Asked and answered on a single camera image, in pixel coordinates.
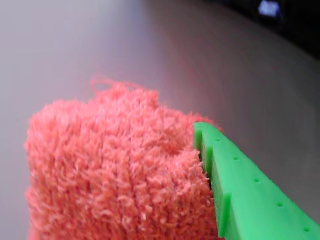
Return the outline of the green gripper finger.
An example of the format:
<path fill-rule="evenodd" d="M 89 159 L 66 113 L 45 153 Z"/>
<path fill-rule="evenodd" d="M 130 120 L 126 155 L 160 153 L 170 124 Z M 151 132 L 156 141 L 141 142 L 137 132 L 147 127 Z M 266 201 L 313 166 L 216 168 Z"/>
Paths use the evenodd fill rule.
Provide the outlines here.
<path fill-rule="evenodd" d="M 320 238 L 320 226 L 219 129 L 206 122 L 194 123 L 193 144 L 210 179 L 220 238 Z"/>

